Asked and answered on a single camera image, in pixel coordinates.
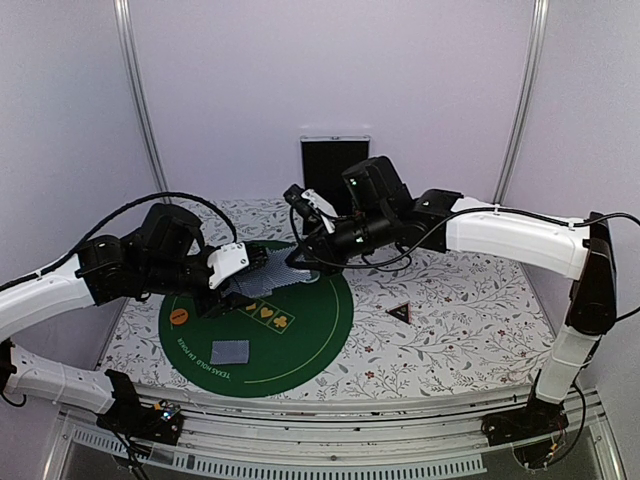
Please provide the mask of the orange big blind button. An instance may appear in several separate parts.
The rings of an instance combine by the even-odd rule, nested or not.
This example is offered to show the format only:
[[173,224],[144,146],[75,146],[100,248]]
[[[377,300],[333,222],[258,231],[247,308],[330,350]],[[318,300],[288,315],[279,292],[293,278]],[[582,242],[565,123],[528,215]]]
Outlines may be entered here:
[[170,313],[169,321],[172,326],[184,325],[189,319],[189,312],[184,308],[178,308]]

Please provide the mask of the blue playing card deck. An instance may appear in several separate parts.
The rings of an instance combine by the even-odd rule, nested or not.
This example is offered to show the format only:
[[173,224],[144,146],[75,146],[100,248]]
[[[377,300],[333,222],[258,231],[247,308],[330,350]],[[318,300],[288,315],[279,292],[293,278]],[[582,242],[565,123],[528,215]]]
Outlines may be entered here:
[[228,290],[250,298],[269,296],[274,287],[266,275],[246,273],[234,275],[229,282]]

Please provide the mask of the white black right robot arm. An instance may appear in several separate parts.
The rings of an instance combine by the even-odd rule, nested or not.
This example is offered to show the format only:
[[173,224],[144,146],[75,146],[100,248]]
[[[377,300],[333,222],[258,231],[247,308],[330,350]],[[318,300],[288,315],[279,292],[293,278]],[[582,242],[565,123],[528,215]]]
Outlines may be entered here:
[[404,186],[352,189],[354,211],[332,212],[330,204],[298,185],[284,193],[292,215],[317,226],[287,262],[323,273],[357,269],[355,258],[397,245],[397,256],[377,268],[403,261],[416,250],[490,255],[558,273],[573,284],[563,326],[548,360],[536,375],[531,403],[517,427],[537,436],[556,417],[554,405],[569,389],[617,321],[616,269],[608,220],[550,217],[491,205],[458,192],[432,189],[412,198]]

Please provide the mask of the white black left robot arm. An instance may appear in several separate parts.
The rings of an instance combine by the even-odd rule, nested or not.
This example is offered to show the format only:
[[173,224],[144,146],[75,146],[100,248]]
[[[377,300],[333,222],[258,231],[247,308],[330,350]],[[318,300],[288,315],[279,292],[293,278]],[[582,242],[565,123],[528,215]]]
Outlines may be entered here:
[[[211,271],[207,286],[223,281],[249,266],[246,245],[228,243],[209,254],[205,265]],[[56,315],[94,306],[86,281],[76,272],[77,255],[50,273],[42,270],[34,279],[1,293],[1,339],[32,327]],[[104,373],[82,370],[35,355],[19,345],[9,348],[11,372],[2,392],[20,393],[55,403],[80,407],[96,414],[107,411],[128,434],[141,433],[148,426],[148,412],[129,396],[115,399],[115,387]]]

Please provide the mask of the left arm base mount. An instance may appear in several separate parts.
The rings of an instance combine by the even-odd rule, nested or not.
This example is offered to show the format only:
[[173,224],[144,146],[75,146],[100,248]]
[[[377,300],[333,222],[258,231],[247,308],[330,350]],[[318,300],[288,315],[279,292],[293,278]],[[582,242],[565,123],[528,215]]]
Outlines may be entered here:
[[126,374],[111,369],[104,374],[111,381],[114,402],[105,413],[97,415],[98,427],[125,437],[170,446],[178,444],[184,423],[178,404],[160,400],[144,406]]

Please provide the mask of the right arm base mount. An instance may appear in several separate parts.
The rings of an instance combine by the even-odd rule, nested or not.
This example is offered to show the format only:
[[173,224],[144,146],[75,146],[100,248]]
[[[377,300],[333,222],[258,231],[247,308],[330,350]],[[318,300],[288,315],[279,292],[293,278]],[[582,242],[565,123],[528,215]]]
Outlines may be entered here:
[[563,403],[540,400],[535,389],[530,391],[523,407],[488,414],[481,421],[481,431],[490,446],[547,435],[546,440],[514,449],[516,461],[528,470],[543,469],[552,463],[568,426]]

